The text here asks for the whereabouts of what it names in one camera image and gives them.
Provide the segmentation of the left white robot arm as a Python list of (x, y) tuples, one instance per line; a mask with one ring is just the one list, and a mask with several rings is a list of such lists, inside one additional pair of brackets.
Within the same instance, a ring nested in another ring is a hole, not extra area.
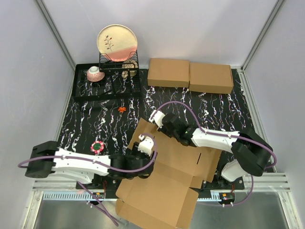
[(130, 154), (102, 155), (104, 143), (95, 141), (91, 155), (75, 153), (58, 148), (56, 142), (48, 141), (34, 146), (30, 159), (18, 167), (26, 170), (29, 178), (64, 177), (88, 184), (97, 189), (103, 177), (113, 179), (148, 178), (153, 171), (157, 156), (154, 141), (145, 137), (134, 142)]

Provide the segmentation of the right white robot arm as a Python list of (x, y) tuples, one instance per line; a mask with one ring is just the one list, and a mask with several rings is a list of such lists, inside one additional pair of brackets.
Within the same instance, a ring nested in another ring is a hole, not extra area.
[(234, 160), (222, 166), (216, 183), (222, 189), (244, 175), (263, 175), (273, 149), (252, 129), (222, 132), (186, 125), (173, 114), (162, 114), (156, 121), (161, 132), (175, 138), (183, 146), (209, 147), (233, 154)]

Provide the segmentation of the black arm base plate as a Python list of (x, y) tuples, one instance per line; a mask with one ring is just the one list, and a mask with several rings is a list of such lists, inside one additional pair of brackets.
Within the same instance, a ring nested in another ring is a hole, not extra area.
[[(115, 195), (121, 180), (115, 180), (111, 177), (101, 177), (99, 175), (94, 175), (94, 179), (90, 184), (83, 184), (88, 190), (90, 190), (93, 194), (106, 198), (106, 199), (117, 199)], [(229, 183), (225, 181), (222, 185), (220, 181), (217, 179), (217, 175), (215, 174), (213, 177), (213, 181), (206, 182), (203, 181), (200, 188), (193, 188), (199, 193), (199, 198), (208, 197), (207, 192), (208, 190), (229, 190), (231, 191), (234, 188), (235, 191), (237, 190), (244, 190), (244, 181), (240, 177), (233, 183)]]

